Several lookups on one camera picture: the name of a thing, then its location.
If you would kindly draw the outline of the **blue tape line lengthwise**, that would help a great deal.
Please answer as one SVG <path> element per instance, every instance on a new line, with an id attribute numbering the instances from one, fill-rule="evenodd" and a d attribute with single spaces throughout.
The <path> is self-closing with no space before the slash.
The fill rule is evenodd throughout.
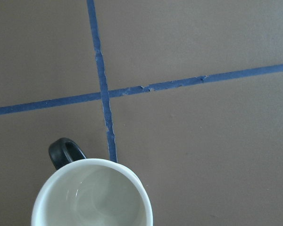
<path id="1" fill-rule="evenodd" d="M 98 78 L 100 83 L 100 95 L 101 95 L 102 108 L 104 114 L 104 122 L 106 127 L 108 154 L 109 154 L 109 159 L 111 161 L 117 162 L 117 148 L 116 148 L 115 134 L 113 129 L 112 112 L 110 109 L 108 84 L 105 75 L 104 58 L 101 52 L 101 42 L 98 31 L 98 23 L 97 23 L 94 1 L 88 0 L 87 8 L 88 8 L 91 33 L 92 33 L 93 47 L 95 51 L 95 61 L 96 61 Z"/>

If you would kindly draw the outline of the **white smiley mug black handle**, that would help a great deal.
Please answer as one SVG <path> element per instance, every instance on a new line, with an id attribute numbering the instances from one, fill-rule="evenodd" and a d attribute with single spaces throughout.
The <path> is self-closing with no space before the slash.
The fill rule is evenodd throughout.
<path id="1" fill-rule="evenodd" d="M 87 158 L 71 139 L 49 146 L 56 169 L 35 200 L 33 226 L 151 226 L 148 194 L 137 175 L 110 160 Z"/>

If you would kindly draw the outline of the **blue tape line crosswise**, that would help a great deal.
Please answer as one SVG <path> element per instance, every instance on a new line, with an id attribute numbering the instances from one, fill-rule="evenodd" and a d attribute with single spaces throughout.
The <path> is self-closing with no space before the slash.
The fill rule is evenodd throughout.
<path id="1" fill-rule="evenodd" d="M 270 73 L 280 73 L 280 72 L 283 72 L 283 64 L 265 66 L 259 68 L 251 68 L 251 69 L 226 72 L 226 73 L 217 73 L 206 76 L 197 76 L 197 77 L 181 79 L 181 80 L 165 81 L 165 82 L 150 84 L 148 86 L 127 87 L 122 89 L 110 90 L 108 93 L 110 98 L 115 98 L 115 97 L 122 97 L 127 95 L 136 95 L 140 93 L 148 93 L 152 91 L 160 91 L 165 89 L 175 89 L 179 87 L 198 85 L 202 83 L 225 81 L 225 80 L 239 79 L 243 77 L 252 77 L 252 76 L 258 76 L 258 75 L 264 75 Z M 100 99 L 101 99 L 101 95 L 99 92 L 97 92 L 97 93 L 88 93 L 77 96 L 62 97 L 62 98 L 49 99 L 49 100 L 43 100 L 43 101 L 37 101 L 31 103 L 3 106 L 0 107 L 0 115 L 34 111 L 34 110 L 58 107 L 63 105 L 71 105 L 71 104 L 95 101 Z"/>

